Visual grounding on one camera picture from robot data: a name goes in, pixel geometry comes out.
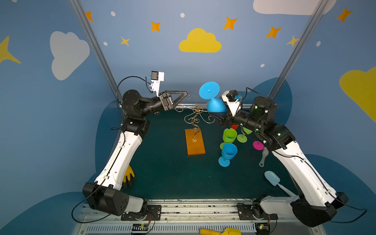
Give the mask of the red wine glass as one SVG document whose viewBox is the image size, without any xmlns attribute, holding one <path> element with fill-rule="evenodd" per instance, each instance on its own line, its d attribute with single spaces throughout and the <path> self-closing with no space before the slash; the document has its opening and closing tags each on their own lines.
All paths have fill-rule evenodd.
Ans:
<svg viewBox="0 0 376 235">
<path fill-rule="evenodd" d="M 239 127 L 239 125 L 233 124 L 231 128 L 237 130 L 238 127 Z"/>
</svg>

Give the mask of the green wine glass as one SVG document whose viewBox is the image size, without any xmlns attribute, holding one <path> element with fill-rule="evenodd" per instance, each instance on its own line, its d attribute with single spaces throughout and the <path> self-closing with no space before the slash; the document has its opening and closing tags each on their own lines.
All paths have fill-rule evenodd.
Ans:
<svg viewBox="0 0 376 235">
<path fill-rule="evenodd" d="M 238 133 L 235 129 L 233 128 L 226 128 L 223 132 L 223 143 L 220 144 L 220 149 L 223 149 L 223 146 L 227 143 L 233 143 L 238 136 Z"/>
<path fill-rule="evenodd" d="M 253 131 L 250 129 L 244 128 L 243 126 L 240 126 L 239 130 L 241 131 L 241 133 L 237 135 L 237 140 L 240 143 L 246 143 L 248 141 L 247 135 L 251 134 Z"/>
</svg>

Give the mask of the blue wine glass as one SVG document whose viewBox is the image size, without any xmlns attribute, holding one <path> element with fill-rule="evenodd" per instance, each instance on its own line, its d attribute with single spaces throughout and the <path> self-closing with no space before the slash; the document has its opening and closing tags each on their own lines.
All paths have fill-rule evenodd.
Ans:
<svg viewBox="0 0 376 235">
<path fill-rule="evenodd" d="M 225 143 L 221 150 L 221 157 L 218 159 L 218 163 L 222 167 L 228 167 L 230 161 L 238 153 L 238 148 L 232 143 Z"/>
<path fill-rule="evenodd" d="M 199 89 L 199 95 L 207 100 L 207 111 L 210 113 L 226 113 L 227 108 L 223 100 L 217 98 L 220 86 L 216 82 L 206 82 Z"/>
</svg>

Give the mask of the pink wine glass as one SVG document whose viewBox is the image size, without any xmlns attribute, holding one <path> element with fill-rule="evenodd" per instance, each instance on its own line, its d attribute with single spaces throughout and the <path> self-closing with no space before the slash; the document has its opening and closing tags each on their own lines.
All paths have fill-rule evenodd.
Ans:
<svg viewBox="0 0 376 235">
<path fill-rule="evenodd" d="M 254 149 L 256 149 L 258 151 L 262 151 L 264 149 L 264 144 L 259 142 L 259 141 L 254 141 L 253 147 L 254 147 Z"/>
</svg>

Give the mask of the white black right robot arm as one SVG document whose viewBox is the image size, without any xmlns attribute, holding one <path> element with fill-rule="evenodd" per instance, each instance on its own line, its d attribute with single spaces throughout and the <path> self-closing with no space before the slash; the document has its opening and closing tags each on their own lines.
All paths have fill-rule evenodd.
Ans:
<svg viewBox="0 0 376 235">
<path fill-rule="evenodd" d="M 301 190 L 300 195 L 290 197 L 259 197 L 253 203 L 255 218 L 265 214 L 293 216 L 308 227 L 315 227 L 331 221 L 337 209 L 347 203 L 343 192 L 336 192 L 312 166 L 302 152 L 294 135 L 284 125 L 275 122 L 277 104 L 259 96 L 253 101 L 249 112 L 240 108 L 237 91 L 226 91 L 222 100 L 226 113 L 212 113 L 220 125 L 237 124 L 252 130 L 256 138 L 284 165 Z"/>
</svg>

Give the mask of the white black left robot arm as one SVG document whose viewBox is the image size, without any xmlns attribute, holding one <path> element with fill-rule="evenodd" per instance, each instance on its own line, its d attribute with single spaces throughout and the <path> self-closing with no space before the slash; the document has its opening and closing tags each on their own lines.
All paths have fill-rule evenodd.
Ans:
<svg viewBox="0 0 376 235">
<path fill-rule="evenodd" d="M 150 121 L 146 117 L 173 110 L 187 95 L 186 91 L 165 91 L 156 97 L 145 98 L 136 90 L 124 93 L 122 126 L 114 151 L 95 181 L 83 187 L 91 209 L 116 216 L 144 211 L 144 199 L 121 192 L 123 178 L 149 130 Z"/>
</svg>

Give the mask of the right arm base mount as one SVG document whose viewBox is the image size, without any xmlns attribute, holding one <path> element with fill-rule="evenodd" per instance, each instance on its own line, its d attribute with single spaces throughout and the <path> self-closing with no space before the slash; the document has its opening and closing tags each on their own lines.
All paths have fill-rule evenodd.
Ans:
<svg viewBox="0 0 376 235">
<path fill-rule="evenodd" d="M 266 194 L 262 194 L 251 204 L 237 203 L 236 207 L 240 220 L 278 220 L 277 214 L 267 214 L 261 208 L 261 200 L 265 197 Z"/>
</svg>

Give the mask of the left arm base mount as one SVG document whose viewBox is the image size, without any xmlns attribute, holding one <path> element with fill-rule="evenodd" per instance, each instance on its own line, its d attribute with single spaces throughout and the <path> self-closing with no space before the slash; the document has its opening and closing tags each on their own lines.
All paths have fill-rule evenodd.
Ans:
<svg viewBox="0 0 376 235">
<path fill-rule="evenodd" d="M 161 205 L 143 206 L 140 212 L 125 212 L 122 214 L 121 221 L 159 221 L 161 219 Z"/>
</svg>

